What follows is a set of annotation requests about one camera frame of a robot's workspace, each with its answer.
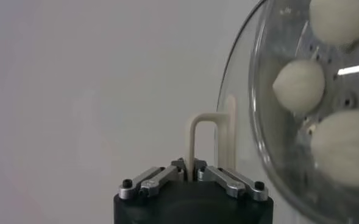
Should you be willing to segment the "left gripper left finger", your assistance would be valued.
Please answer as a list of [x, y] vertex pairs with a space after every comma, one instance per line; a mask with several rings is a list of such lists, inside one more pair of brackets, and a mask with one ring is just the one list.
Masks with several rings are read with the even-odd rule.
[[168, 167], [151, 167], [133, 179], [125, 179], [118, 189], [118, 197], [131, 200], [140, 192], [147, 197], [159, 194], [160, 189], [169, 181], [185, 179], [185, 163], [183, 158], [171, 162]]

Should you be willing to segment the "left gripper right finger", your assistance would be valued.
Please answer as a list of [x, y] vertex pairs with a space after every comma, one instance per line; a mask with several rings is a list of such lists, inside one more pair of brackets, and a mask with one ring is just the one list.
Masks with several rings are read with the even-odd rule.
[[205, 161], [195, 159], [194, 174], [197, 181], [215, 182], [230, 197], [239, 199], [248, 195], [254, 201], [267, 201], [269, 190], [262, 181], [253, 181], [233, 169], [208, 166]]

